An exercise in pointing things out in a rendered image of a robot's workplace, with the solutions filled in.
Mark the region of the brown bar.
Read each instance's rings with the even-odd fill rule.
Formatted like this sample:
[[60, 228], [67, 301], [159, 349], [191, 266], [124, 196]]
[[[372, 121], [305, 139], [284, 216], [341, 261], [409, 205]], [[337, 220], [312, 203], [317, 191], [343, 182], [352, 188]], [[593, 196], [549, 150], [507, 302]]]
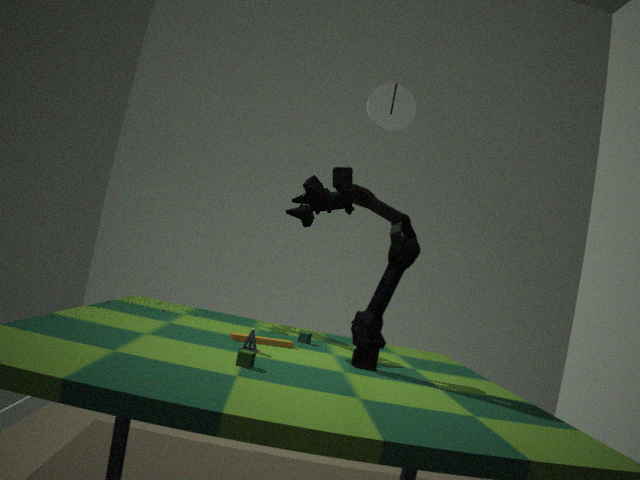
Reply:
[[[240, 334], [240, 333], [232, 333], [232, 332], [230, 332], [229, 338], [231, 340], [235, 340], [235, 341], [246, 342], [248, 336], [249, 335], [247, 335], [247, 334]], [[289, 340], [282, 340], [282, 339], [275, 339], [275, 338], [268, 338], [268, 337], [261, 337], [261, 336], [255, 336], [255, 337], [256, 337], [256, 343], [258, 343], [258, 344], [265, 344], [265, 345], [272, 345], [272, 346], [279, 346], [279, 347], [287, 347], [287, 348], [293, 348], [293, 345], [294, 345], [294, 343], [292, 341], [289, 341]]]

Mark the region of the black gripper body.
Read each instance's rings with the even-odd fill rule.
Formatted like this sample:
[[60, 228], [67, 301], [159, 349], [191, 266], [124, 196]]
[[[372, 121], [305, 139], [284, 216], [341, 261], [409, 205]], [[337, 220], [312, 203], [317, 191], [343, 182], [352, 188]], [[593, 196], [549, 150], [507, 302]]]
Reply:
[[331, 211], [333, 210], [330, 203], [330, 190], [327, 190], [323, 193], [325, 193], [325, 195], [322, 198], [310, 201], [309, 205], [306, 204], [300, 207], [298, 213], [303, 227], [311, 226], [314, 220], [313, 211], [315, 211], [316, 214], [319, 214], [320, 211], [327, 211], [328, 213], [331, 213]]

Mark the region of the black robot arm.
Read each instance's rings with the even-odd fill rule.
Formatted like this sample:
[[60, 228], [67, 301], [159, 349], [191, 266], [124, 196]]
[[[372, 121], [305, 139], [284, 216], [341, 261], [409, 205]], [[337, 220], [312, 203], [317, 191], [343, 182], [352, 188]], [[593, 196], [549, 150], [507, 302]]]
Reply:
[[[356, 368], [376, 371], [379, 349], [383, 349], [386, 342], [381, 334], [383, 314], [405, 272], [420, 253], [416, 235], [409, 217], [395, 208], [380, 201], [369, 190], [357, 184], [352, 184], [353, 168], [333, 168], [333, 187], [330, 203], [333, 210], [345, 209], [349, 215], [355, 209], [352, 203], [368, 208], [391, 222], [391, 246], [388, 253], [389, 264], [376, 289], [376, 292], [364, 311], [358, 311], [352, 322], [354, 349], [352, 365]], [[318, 178], [313, 175], [308, 178], [303, 187], [310, 196], [310, 201], [322, 198], [328, 190], [324, 188]], [[402, 236], [402, 233], [404, 236]], [[369, 341], [370, 340], [370, 341]]]

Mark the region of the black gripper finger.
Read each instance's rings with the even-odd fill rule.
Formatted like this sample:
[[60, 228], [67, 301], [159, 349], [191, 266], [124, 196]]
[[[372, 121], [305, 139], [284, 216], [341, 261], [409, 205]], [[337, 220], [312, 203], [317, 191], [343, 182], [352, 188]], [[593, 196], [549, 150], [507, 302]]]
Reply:
[[302, 204], [309, 204], [310, 202], [310, 196], [307, 193], [304, 193], [298, 197], [295, 197], [292, 199], [293, 203], [302, 203]]
[[296, 218], [299, 218], [299, 219], [300, 219], [300, 216], [299, 216], [298, 211], [299, 211], [299, 209], [300, 209], [300, 207], [301, 207], [301, 206], [303, 206], [303, 204], [302, 204], [302, 203], [300, 204], [300, 206], [299, 206], [299, 207], [292, 208], [292, 209], [288, 209], [288, 210], [286, 210], [285, 212], [286, 212], [286, 214], [289, 214], [289, 215], [291, 215], [291, 216], [294, 216], [294, 217], [296, 217]]

